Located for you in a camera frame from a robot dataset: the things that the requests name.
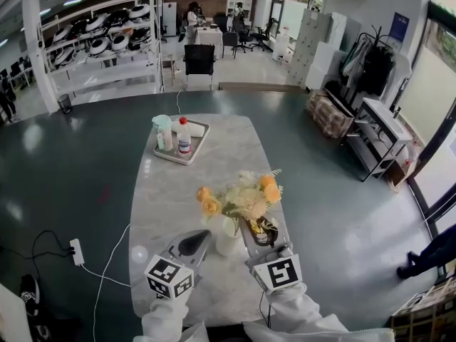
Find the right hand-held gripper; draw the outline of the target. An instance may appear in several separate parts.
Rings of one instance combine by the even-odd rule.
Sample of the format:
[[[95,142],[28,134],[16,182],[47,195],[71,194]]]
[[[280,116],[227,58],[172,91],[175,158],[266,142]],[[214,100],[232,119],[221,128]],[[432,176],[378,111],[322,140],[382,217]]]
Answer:
[[[293,253],[283,222],[271,226],[268,246],[259,246],[255,242],[256,238],[244,218],[239,220],[239,229],[249,254],[245,264],[266,295],[302,282],[299,256]]]

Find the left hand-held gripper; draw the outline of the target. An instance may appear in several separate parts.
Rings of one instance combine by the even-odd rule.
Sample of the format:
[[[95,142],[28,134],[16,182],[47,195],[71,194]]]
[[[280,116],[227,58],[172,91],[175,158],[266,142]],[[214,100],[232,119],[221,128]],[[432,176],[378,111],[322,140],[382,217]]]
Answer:
[[[165,299],[177,299],[192,290],[211,241],[208,229],[176,236],[161,254],[152,257],[145,270],[150,289]]]

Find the white ribbed vase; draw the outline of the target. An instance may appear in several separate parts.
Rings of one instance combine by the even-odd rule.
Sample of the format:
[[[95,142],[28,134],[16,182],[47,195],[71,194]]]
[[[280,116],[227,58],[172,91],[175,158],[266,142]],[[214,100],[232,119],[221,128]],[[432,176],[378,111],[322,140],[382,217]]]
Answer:
[[[216,250],[224,256],[233,255],[242,244],[242,231],[239,220],[227,216],[222,217],[222,227],[217,234]]]

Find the yellow flowers bouquet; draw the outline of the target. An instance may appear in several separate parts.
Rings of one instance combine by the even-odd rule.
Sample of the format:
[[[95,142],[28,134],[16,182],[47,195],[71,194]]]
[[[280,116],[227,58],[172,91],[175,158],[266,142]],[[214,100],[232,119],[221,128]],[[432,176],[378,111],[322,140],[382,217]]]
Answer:
[[[279,222],[266,213],[269,208],[281,200],[283,187],[276,182],[281,170],[273,170],[266,174],[242,170],[238,180],[227,185],[224,190],[212,191],[208,187],[200,187],[197,200],[201,204],[202,221],[227,216],[240,220],[244,218],[259,246],[269,245],[269,230]]]

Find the white power strip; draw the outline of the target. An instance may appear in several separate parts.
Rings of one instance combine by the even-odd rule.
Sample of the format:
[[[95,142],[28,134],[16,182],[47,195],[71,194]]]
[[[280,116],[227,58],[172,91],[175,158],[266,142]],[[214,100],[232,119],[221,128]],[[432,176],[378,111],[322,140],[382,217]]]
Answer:
[[[76,266],[83,266],[85,264],[85,260],[83,257],[83,252],[81,249],[81,243],[79,239],[72,239],[70,240],[70,248],[71,254],[73,256],[73,261]]]

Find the white rectangular tray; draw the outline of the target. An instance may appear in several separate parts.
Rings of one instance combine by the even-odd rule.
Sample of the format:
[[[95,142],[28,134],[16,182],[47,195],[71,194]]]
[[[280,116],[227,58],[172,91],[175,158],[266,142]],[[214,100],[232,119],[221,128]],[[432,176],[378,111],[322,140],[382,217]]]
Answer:
[[[189,119],[188,122],[193,122],[197,123],[200,125],[203,125],[205,127],[204,135],[201,138],[196,138],[191,136],[191,153],[185,156],[181,156],[179,154],[178,150],[178,144],[177,144],[177,134],[172,131],[172,144],[173,144],[173,149],[171,151],[165,152],[161,151],[158,147],[158,144],[156,143],[153,147],[153,153],[157,157],[163,158],[165,160],[169,160],[171,162],[176,162],[181,165],[191,165],[197,155],[199,154],[205,140],[207,139],[207,136],[210,132],[210,125],[207,123],[203,123],[197,120]]]

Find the clear bottle with red cap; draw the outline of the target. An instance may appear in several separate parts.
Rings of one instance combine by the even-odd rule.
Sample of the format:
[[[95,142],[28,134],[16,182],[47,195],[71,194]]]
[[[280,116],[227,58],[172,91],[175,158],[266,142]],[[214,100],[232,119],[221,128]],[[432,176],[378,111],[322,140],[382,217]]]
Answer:
[[[185,117],[179,119],[179,126],[177,128],[177,144],[181,156],[191,153],[191,133]]]

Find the wrapped brown cardboard package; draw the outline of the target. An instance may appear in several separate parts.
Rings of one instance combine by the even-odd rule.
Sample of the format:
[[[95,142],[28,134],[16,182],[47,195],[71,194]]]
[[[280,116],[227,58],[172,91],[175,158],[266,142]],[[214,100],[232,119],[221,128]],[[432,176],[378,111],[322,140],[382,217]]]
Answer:
[[[326,89],[311,90],[306,111],[328,138],[342,138],[354,119],[353,114]]]

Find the red white plastic bags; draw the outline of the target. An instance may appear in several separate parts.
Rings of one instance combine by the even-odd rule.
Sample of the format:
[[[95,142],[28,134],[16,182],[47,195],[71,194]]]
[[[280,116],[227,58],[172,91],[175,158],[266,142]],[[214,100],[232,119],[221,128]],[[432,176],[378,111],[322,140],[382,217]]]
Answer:
[[[410,176],[416,166],[420,153],[423,151],[423,144],[419,140],[410,141],[396,157],[396,162],[399,165],[404,177]]]

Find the grey side shelf table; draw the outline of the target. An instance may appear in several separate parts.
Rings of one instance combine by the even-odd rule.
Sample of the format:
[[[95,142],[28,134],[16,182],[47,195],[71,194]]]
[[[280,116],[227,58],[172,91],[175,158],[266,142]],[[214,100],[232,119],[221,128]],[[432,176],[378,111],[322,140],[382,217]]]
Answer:
[[[366,173],[360,181],[365,182],[384,175],[412,139],[379,100],[364,98],[341,144],[348,146],[363,166]]]

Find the wooden crate shelf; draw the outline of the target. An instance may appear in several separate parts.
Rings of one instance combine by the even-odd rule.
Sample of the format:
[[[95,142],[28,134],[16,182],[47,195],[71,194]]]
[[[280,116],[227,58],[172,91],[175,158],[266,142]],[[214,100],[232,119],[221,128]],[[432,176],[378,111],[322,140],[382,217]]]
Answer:
[[[456,276],[415,294],[390,318],[395,342],[456,342]]]

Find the black mesh chair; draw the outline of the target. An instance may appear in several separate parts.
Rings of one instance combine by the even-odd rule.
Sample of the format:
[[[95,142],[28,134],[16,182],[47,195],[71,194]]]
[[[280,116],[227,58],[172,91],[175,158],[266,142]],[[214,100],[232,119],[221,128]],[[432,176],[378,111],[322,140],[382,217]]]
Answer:
[[[187,44],[185,45],[185,62],[186,81],[189,82],[191,75],[206,75],[210,77],[209,89],[212,90],[215,46],[204,44]]]

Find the white locker cabinet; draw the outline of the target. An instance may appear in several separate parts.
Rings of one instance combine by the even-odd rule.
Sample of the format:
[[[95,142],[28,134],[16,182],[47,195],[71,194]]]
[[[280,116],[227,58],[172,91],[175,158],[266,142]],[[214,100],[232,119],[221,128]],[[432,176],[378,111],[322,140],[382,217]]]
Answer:
[[[326,41],[331,16],[306,9],[301,20],[298,38],[286,77],[286,84],[306,88],[306,78],[318,43]]]

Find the grey visitor chair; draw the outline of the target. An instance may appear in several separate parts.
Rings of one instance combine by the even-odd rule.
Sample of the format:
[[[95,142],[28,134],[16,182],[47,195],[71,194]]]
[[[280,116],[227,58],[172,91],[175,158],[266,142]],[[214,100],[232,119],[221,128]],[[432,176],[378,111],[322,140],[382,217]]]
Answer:
[[[222,35],[222,56],[224,56],[224,50],[226,47],[230,47],[232,50],[233,59],[236,58],[237,48],[239,43],[239,34],[237,32],[226,32]]]

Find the row of black white round devices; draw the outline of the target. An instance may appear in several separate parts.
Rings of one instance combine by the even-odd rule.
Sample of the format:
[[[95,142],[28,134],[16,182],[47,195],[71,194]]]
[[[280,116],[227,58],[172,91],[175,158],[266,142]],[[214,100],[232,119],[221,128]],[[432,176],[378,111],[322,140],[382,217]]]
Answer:
[[[68,65],[79,51],[90,58],[107,57],[109,67],[117,63],[118,56],[145,49],[151,38],[150,5],[139,4],[76,20],[48,38],[45,49],[54,68]]]

